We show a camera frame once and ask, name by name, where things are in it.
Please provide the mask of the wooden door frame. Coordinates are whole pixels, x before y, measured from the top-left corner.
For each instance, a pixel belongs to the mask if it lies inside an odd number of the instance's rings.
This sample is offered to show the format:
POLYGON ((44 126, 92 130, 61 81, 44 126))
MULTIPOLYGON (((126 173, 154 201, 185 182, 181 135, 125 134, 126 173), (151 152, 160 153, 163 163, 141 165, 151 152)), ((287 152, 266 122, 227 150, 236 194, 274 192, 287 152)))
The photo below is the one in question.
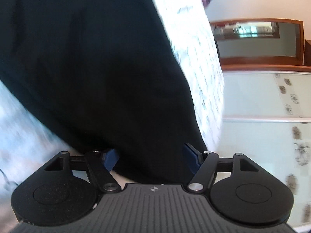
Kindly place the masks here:
POLYGON ((242 18, 211 22, 222 70, 310 73, 303 21, 242 18))

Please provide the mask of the white script-print bed sheet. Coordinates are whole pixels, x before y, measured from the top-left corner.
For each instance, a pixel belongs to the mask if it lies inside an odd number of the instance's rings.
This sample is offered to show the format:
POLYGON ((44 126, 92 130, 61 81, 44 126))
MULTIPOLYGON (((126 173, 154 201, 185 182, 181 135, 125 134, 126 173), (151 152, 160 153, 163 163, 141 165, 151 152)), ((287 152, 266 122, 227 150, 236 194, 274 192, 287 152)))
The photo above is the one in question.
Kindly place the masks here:
MULTIPOLYGON (((189 85, 205 150, 216 150, 224 77, 202 0, 152 2, 189 85)), ((10 207, 13 190, 53 154, 69 148, 74 149, 31 114, 1 81, 1 231, 16 223, 10 207)))

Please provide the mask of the black pants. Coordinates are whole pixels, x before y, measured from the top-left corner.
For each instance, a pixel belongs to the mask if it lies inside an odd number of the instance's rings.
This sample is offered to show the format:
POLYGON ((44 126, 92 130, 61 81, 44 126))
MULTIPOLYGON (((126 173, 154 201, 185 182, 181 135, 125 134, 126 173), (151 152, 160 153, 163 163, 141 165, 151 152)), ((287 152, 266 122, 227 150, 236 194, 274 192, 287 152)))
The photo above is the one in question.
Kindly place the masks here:
POLYGON ((114 149, 139 183, 190 182, 206 146, 152 0, 1 0, 1 81, 88 156, 114 149))

